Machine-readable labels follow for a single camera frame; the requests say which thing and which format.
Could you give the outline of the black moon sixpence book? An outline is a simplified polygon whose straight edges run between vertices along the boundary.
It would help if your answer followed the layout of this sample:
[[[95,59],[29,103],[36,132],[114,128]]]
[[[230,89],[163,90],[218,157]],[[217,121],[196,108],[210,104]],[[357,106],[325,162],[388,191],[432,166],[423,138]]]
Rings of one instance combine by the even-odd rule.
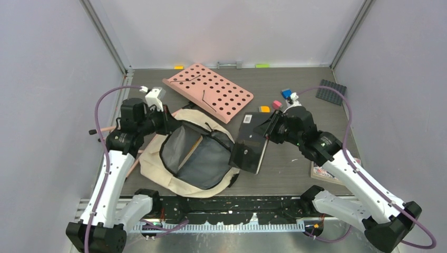
[[[258,174],[267,148],[268,140],[262,131],[255,128],[265,123],[271,113],[247,112],[239,127],[238,136],[231,151],[229,165],[253,174]]]

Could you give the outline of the floral cover small book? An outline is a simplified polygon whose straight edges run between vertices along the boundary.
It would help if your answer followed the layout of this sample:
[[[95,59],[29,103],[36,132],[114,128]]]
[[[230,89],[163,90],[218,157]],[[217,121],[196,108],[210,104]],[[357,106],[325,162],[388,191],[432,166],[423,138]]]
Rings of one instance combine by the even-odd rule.
[[[310,162],[310,177],[313,179],[338,184],[344,186],[344,183],[329,171],[319,167],[315,162]]]

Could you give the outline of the cream canvas backpack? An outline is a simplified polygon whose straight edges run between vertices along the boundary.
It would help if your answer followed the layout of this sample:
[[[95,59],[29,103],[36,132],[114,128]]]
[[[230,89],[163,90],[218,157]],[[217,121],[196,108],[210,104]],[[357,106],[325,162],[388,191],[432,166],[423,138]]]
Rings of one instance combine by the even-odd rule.
[[[231,133],[198,110],[180,109],[174,118],[182,126],[153,137],[139,157],[141,175],[182,197],[210,198],[230,188],[240,174],[228,164],[235,144]],[[200,136],[202,142],[178,171]]]

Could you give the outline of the orange treehouse book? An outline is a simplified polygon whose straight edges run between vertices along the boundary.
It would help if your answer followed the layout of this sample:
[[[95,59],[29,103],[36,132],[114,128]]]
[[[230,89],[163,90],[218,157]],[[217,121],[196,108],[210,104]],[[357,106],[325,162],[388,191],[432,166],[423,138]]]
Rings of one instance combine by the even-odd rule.
[[[200,136],[197,141],[192,145],[191,149],[187,152],[186,156],[184,157],[184,159],[180,162],[179,167],[178,167],[178,171],[180,171],[180,169],[185,165],[185,163],[189,160],[189,158],[192,156],[192,154],[194,153],[194,151],[196,150],[196,148],[199,146],[199,144],[202,142],[203,140],[203,136]]]

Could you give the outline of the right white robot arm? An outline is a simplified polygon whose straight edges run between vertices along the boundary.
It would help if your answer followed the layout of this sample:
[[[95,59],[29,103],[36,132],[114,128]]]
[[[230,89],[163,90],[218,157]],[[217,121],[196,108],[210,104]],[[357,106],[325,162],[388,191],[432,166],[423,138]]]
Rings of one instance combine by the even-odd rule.
[[[343,150],[337,137],[317,129],[312,114],[304,107],[277,110],[255,126],[254,132],[276,144],[297,146],[306,159],[334,175],[359,200],[354,203],[313,185],[300,196],[305,215],[319,212],[336,217],[362,231],[382,252],[392,252],[414,227],[421,207],[388,192]]]

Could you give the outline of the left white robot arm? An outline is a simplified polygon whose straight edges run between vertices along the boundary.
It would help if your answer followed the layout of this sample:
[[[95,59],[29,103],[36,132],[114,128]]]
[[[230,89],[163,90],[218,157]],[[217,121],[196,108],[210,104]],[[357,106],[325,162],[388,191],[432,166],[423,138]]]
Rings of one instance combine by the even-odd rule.
[[[156,218],[162,210],[155,190],[139,189],[129,204],[116,210],[127,173],[137,158],[144,137],[169,135],[181,126],[159,99],[126,99],[115,128],[105,139],[101,174],[78,222],[70,222],[66,235],[79,252],[122,252],[127,235],[145,215]]]

